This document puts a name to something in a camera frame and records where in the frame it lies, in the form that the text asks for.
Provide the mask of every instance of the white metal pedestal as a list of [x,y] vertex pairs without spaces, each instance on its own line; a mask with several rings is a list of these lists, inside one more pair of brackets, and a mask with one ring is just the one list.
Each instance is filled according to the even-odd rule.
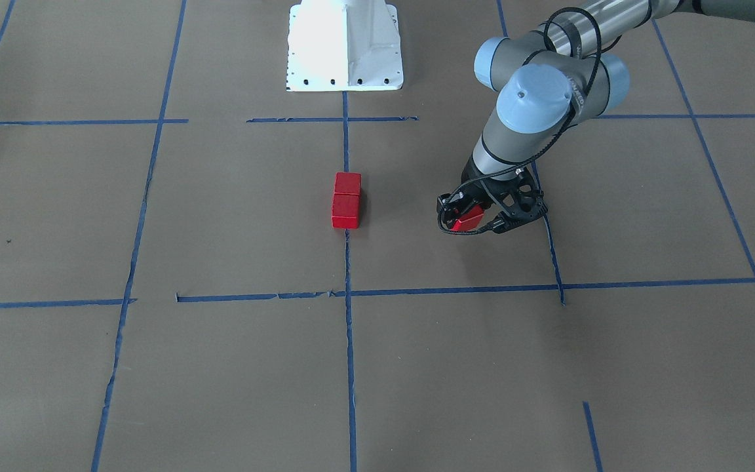
[[290,9],[287,90],[398,90],[398,10],[385,0],[302,0]]

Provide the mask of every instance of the red block in gripper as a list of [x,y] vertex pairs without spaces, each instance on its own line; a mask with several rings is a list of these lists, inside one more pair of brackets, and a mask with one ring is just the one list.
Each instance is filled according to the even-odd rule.
[[339,229],[360,226],[360,197],[335,193],[330,206],[330,223]]
[[462,218],[457,219],[450,230],[470,231],[479,225],[483,215],[485,215],[485,211],[482,209],[482,206],[476,205],[470,212],[462,215]]
[[360,197],[360,174],[356,172],[338,172],[334,179],[334,193],[357,195]]

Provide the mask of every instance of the red block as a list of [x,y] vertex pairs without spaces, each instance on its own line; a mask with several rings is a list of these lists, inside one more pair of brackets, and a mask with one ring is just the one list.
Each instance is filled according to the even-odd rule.
[[360,197],[357,195],[334,194],[330,206],[330,221],[339,229],[354,229],[360,225]]
[[354,229],[360,225],[360,174],[336,173],[330,223],[341,229]]
[[356,172],[336,173],[334,193],[357,195],[357,197],[360,197],[360,174]]
[[483,215],[485,215],[485,210],[482,209],[482,206],[476,205],[470,212],[457,219],[450,229],[453,231],[470,231],[482,221]]

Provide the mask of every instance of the blue joint cap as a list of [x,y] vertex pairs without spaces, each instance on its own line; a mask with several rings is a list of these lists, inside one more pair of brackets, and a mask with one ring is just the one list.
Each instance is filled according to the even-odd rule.
[[476,52],[476,58],[474,58],[476,80],[492,90],[494,90],[494,86],[491,84],[491,63],[494,62],[494,53],[497,51],[497,47],[506,39],[503,37],[491,38],[482,43],[480,50]]
[[546,131],[570,110],[570,79],[553,66],[528,64],[517,69],[497,97],[497,116],[523,134]]
[[629,95],[631,74],[623,60],[613,54],[602,54],[602,65],[608,71],[608,83],[611,89],[608,95],[608,106],[602,112],[605,113],[616,108]]

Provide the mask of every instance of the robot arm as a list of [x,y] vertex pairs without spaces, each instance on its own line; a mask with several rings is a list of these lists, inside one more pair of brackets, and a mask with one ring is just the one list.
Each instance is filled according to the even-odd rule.
[[[603,54],[608,39],[672,12],[755,21],[755,0],[592,0],[558,10],[521,38],[486,41],[474,72],[499,92],[497,105],[461,185],[438,198],[438,226],[450,234],[505,233],[546,215],[527,166],[564,131],[611,110],[629,92],[624,63]],[[476,228],[492,206],[497,216]]]

